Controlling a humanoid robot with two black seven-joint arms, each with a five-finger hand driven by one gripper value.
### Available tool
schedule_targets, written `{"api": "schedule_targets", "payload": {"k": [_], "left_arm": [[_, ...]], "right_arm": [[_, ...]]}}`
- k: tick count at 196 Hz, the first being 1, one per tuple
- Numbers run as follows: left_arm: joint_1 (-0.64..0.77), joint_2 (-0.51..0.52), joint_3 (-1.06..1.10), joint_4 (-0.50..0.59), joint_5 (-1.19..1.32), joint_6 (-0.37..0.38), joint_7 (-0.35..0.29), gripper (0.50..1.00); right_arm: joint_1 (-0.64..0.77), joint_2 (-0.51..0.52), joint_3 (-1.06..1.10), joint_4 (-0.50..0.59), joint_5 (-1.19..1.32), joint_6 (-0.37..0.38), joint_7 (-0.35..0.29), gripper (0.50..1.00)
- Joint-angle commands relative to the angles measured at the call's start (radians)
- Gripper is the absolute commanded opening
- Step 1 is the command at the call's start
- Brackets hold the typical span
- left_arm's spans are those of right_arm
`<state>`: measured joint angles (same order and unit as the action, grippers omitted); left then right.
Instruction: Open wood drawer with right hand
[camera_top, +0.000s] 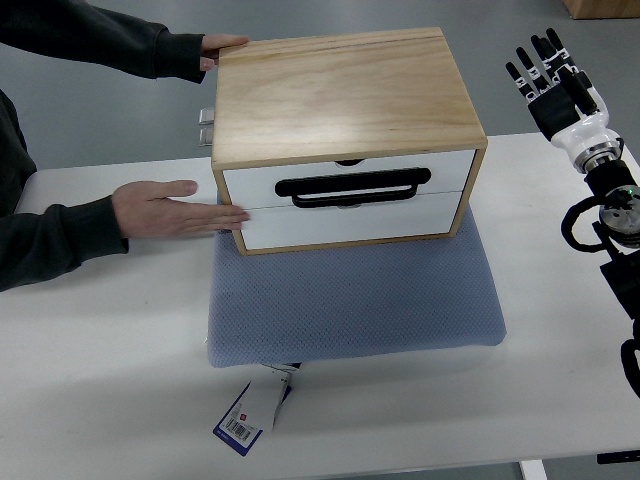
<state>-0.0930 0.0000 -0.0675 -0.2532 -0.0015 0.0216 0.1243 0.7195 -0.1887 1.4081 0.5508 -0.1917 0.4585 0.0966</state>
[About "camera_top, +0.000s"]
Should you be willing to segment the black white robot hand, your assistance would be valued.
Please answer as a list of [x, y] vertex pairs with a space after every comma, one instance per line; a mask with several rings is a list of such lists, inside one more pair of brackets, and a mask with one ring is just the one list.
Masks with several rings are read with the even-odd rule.
[[543, 136], [565, 151], [581, 174], [619, 160], [624, 141], [608, 128], [607, 106], [556, 31], [549, 28], [544, 37], [532, 36], [531, 44], [542, 67], [518, 47], [516, 54], [524, 69], [508, 62], [506, 70]]

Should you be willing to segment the person right hand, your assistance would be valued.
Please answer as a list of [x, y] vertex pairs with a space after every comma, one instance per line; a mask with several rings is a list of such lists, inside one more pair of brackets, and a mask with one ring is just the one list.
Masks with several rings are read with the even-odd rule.
[[232, 34], [207, 34], [201, 39], [200, 71], [211, 71], [219, 63], [220, 51], [239, 47], [249, 42], [249, 37]]

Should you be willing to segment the person left hand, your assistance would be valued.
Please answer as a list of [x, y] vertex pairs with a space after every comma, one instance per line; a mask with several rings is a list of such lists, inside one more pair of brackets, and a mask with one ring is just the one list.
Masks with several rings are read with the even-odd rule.
[[190, 203], [198, 191], [193, 180], [139, 181], [123, 185], [112, 196], [121, 236], [127, 239], [172, 238], [239, 230], [249, 214], [234, 205]]

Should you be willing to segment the dark sleeve right forearm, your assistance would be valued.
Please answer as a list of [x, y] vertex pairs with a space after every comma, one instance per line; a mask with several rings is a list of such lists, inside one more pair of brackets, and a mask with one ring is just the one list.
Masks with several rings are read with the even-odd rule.
[[3, 1], [1, 42], [31, 53], [99, 64], [147, 79], [201, 83], [201, 34], [85, 1]]

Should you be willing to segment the dark sleeve left forearm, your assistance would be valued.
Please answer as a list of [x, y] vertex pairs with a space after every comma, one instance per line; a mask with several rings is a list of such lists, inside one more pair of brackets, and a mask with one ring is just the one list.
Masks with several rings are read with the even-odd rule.
[[125, 254], [113, 203], [105, 197], [42, 214], [16, 212], [27, 180], [36, 172], [11, 100], [1, 96], [1, 289], [57, 278], [87, 260]]

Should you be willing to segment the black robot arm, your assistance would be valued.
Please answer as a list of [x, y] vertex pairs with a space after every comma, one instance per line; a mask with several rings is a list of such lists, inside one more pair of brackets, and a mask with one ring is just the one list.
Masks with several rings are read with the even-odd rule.
[[[605, 251], [610, 261], [600, 271], [616, 299], [633, 322], [632, 337], [620, 347], [625, 377], [634, 393], [639, 392], [639, 186], [622, 160], [607, 161], [585, 177], [592, 195], [571, 206], [561, 222], [561, 234], [576, 251]], [[597, 208], [592, 224], [596, 244], [579, 242], [573, 227], [586, 211]]]

